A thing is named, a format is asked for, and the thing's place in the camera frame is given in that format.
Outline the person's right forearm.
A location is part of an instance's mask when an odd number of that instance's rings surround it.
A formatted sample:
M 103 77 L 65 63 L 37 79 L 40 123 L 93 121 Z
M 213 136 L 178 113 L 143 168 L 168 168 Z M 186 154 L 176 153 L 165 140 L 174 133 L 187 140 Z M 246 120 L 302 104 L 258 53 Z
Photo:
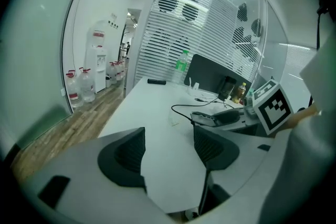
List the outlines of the person's right forearm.
M 295 126 L 298 125 L 298 123 L 305 119 L 308 118 L 310 116 L 314 116 L 317 115 L 319 113 L 319 110 L 316 106 L 315 103 L 313 103 L 312 105 L 310 105 L 308 108 L 303 109 L 295 114 L 293 114 L 287 121 L 288 123 L 288 127 L 290 129 L 294 128 Z

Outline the white water dispenser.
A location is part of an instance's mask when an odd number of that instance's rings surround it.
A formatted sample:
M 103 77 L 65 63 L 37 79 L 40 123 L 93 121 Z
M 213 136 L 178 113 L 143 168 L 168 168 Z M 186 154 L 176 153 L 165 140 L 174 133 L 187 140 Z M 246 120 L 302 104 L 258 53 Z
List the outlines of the white water dispenser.
M 107 51 L 102 46 L 91 46 L 86 50 L 85 65 L 93 77 L 94 92 L 106 88 Z

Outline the green cap water bottle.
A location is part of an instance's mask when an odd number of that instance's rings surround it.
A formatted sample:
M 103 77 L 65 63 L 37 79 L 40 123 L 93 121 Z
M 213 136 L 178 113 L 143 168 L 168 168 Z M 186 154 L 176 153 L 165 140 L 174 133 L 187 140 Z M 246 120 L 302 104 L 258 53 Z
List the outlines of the green cap water bottle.
M 172 75 L 173 83 L 179 84 L 181 82 L 187 63 L 188 63 L 188 50 L 183 50 L 175 64 L 174 72 Z

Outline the frosted glass door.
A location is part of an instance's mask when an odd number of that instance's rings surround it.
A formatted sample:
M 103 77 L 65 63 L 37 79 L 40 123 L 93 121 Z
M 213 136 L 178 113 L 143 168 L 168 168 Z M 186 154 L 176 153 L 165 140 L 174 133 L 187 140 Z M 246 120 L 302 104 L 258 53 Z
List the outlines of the frosted glass door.
M 0 20 L 0 150 L 26 147 L 69 116 L 61 62 L 73 0 L 11 0 Z

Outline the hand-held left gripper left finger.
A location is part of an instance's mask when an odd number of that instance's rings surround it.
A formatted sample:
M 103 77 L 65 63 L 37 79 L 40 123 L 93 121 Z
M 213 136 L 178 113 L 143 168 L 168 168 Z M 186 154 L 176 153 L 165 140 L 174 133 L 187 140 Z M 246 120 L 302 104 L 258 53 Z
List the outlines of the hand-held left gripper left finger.
M 47 219 L 164 219 L 146 193 L 144 153 L 143 127 L 82 142 L 31 175 L 23 192 Z

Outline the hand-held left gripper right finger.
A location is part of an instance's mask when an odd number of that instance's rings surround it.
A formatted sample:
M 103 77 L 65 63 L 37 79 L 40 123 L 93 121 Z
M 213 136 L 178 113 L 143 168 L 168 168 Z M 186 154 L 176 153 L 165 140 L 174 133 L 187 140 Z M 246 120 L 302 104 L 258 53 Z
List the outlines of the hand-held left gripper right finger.
M 194 126 L 194 148 L 213 183 L 228 195 L 237 192 L 261 164 L 273 138 Z

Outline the black coat stand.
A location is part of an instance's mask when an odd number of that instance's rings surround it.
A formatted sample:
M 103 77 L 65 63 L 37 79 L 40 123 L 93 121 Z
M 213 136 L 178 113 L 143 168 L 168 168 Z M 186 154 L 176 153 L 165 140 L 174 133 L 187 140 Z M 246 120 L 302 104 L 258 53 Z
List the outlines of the black coat stand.
M 126 52 L 126 41 L 125 41 L 125 38 L 126 38 L 126 35 L 128 33 L 128 26 L 125 25 L 124 26 L 124 29 L 123 29 L 123 32 L 122 32 L 122 38 L 121 38 L 121 44 L 120 44 L 120 58 L 123 58 L 124 57 L 124 54 Z

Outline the row of clear water jugs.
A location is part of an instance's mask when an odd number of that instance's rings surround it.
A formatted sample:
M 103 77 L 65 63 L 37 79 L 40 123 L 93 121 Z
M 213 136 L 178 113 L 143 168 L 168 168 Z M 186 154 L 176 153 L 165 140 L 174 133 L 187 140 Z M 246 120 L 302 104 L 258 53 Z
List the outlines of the row of clear water jugs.
M 109 62 L 108 76 L 110 77 L 111 84 L 120 84 L 124 78 L 124 62 L 114 61 Z

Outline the dispenser bottle with red label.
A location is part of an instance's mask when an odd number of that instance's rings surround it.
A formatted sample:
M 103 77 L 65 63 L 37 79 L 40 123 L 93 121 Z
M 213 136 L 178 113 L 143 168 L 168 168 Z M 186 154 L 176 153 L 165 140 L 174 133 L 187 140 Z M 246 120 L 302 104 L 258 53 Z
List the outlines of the dispenser bottle with red label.
M 106 21 L 99 20 L 95 22 L 88 31 L 87 46 L 88 47 L 102 47 L 106 37 Z

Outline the yellow cap tea bottle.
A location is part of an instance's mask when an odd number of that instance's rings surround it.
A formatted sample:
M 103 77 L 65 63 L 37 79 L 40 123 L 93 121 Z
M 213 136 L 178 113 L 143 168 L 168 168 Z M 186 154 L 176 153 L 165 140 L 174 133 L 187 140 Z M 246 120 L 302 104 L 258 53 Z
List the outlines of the yellow cap tea bottle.
M 240 85 L 237 89 L 236 92 L 234 94 L 234 96 L 232 97 L 232 101 L 234 103 L 239 103 L 241 98 L 243 97 L 243 95 L 245 94 L 246 91 L 246 83 L 243 82 L 242 85 Z

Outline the black monitor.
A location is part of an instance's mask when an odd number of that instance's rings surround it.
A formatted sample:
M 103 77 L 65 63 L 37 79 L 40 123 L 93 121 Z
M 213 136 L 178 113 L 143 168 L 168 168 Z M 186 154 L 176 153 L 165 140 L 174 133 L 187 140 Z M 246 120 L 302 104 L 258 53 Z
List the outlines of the black monitor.
M 199 89 L 219 94 L 226 77 L 234 80 L 234 90 L 242 85 L 243 82 L 246 83 L 245 94 L 252 86 L 252 83 L 241 75 L 198 54 L 193 56 L 183 83 L 186 86 L 191 85 L 193 87 L 197 82 L 199 83 Z

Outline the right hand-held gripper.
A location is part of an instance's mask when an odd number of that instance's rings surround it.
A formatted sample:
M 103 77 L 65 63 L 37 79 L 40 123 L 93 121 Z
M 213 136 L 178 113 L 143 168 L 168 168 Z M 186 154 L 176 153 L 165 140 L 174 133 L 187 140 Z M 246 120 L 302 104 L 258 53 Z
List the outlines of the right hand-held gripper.
M 244 105 L 245 122 L 240 119 L 239 110 L 230 109 L 213 114 L 219 130 L 251 136 L 273 136 L 293 114 L 289 100 L 275 80 L 261 80 L 241 100 Z

